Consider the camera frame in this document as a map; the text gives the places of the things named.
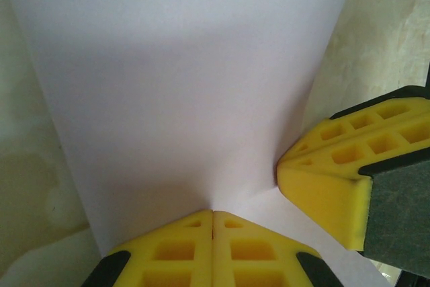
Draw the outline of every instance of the white paper sheet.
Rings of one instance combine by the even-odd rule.
[[[103,254],[215,208],[386,285],[273,189],[344,0],[12,2]]]

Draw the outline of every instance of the black rubber pad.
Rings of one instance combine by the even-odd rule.
[[[402,272],[396,287],[430,287],[430,280],[410,272]]]
[[[359,173],[373,179],[363,255],[430,277],[430,148]]]
[[[343,287],[321,258],[307,252],[297,252],[296,257],[314,287]]]
[[[384,102],[386,100],[400,99],[403,97],[423,97],[425,99],[430,99],[430,90],[426,87],[420,87],[419,85],[407,85],[406,87],[401,87],[400,89],[391,91],[379,97],[375,97],[374,99],[363,102],[362,104],[357,104],[356,106],[337,112],[333,114],[330,119],[344,117],[348,114],[352,114],[353,112],[357,112],[362,109],[374,106],[376,104],[380,104],[381,102]]]
[[[119,251],[104,257],[84,281],[82,287],[112,287],[130,259],[131,253]]]

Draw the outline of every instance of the rectangular hole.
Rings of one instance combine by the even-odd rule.
[[[396,140],[389,134],[370,139],[368,145],[375,154],[385,153],[398,147]]]
[[[191,272],[169,270],[147,271],[143,275],[144,287],[190,287]]]
[[[346,164],[363,158],[364,154],[358,145],[351,145],[333,151],[331,157],[336,164]]]
[[[238,223],[233,220],[225,220],[224,226],[229,229],[243,228],[243,225],[241,223]]]
[[[357,130],[369,126],[370,124],[373,124],[374,121],[368,115],[365,114],[363,116],[358,116],[354,119],[351,119],[349,123],[352,125],[352,127],[354,127],[354,129]]]
[[[309,166],[309,165],[312,165],[312,164],[313,164],[313,162],[312,162],[312,160],[311,160],[311,159],[305,159],[305,160],[303,160],[303,161],[300,161],[298,164],[299,164],[299,165],[304,165],[304,166]]]
[[[405,105],[396,104],[380,109],[376,113],[379,114],[383,119],[389,119],[398,116],[399,114],[408,112],[409,110],[410,108]]]
[[[235,270],[236,287],[288,287],[284,275],[276,270]]]
[[[305,151],[308,147],[307,144],[301,144],[297,151]]]
[[[230,242],[233,260],[275,260],[269,243],[259,239],[237,239]]]
[[[194,222],[188,223],[186,225],[187,228],[198,228],[202,226],[202,222],[200,220],[195,220]]]
[[[402,129],[399,133],[411,144],[420,142],[430,138],[430,124],[428,122],[415,124]]]
[[[328,140],[346,133],[346,129],[341,124],[335,124],[321,131],[321,139]]]
[[[193,241],[168,240],[157,245],[154,260],[193,260]]]

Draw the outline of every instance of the beige wall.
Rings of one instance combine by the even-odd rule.
[[[78,233],[87,228],[17,20],[9,1],[0,0],[0,284],[66,286],[55,284],[58,276],[66,276],[60,260],[65,255],[56,252],[40,258],[40,254],[58,251],[55,243],[60,241],[68,253],[87,251],[92,266],[99,257],[93,237]],[[11,268],[5,275],[15,261],[20,270]],[[33,269],[31,275],[23,263]],[[41,269],[48,263],[46,275]],[[47,284],[35,284],[38,277]]]
[[[403,85],[424,85],[430,0],[347,0],[322,61],[305,128]]]

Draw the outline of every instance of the cream background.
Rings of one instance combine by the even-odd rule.
[[[424,84],[429,22],[430,0],[347,0],[304,128]],[[0,98],[0,286],[78,286],[99,256],[8,0],[0,0]]]

